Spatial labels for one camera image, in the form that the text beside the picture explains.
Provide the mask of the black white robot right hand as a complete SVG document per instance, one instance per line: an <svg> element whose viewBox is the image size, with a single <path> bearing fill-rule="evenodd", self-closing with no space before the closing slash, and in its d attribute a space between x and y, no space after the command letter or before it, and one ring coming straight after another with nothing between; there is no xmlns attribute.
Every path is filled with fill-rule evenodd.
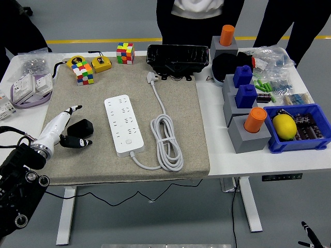
<svg viewBox="0 0 331 248"><path fill-rule="evenodd" d="M310 243L298 241L299 245L302 245L304 247L320 247L323 248L323 245L320 243L319 239L317 238L316 234L313 232L313 230L307 225L306 222L301 221L301 225L304 228L305 232L307 233L308 238L311 241Z"/></svg>

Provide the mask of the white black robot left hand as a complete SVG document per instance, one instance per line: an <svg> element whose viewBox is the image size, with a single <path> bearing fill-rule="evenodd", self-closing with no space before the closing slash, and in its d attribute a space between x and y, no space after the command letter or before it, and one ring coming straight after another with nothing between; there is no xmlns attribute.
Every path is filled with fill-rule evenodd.
<svg viewBox="0 0 331 248"><path fill-rule="evenodd" d="M81 108L81 105L72 106L53 118L46 125L37 140L31 144L31 147L39 153L44 153L44 156L50 159L54 155L54 146L58 143L66 148L83 148L91 145L93 143L91 140L62 135L72 113Z"/></svg>

